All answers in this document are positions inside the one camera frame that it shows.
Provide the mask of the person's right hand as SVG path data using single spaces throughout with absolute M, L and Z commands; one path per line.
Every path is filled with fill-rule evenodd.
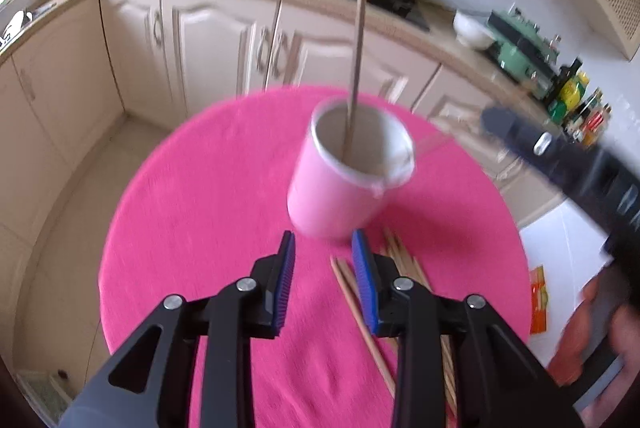
M 582 352 L 591 334 L 591 309 L 600 292 L 601 271 L 582 289 L 582 302 L 563 330 L 556 352 L 547 370 L 559 386 L 568 386 L 582 375 Z M 581 413 L 586 427 L 612 427 L 614 415 L 639 379 L 639 313 L 628 305 L 620 306 L 608 328 L 612 349 L 623 358 L 624 366 L 611 384 Z

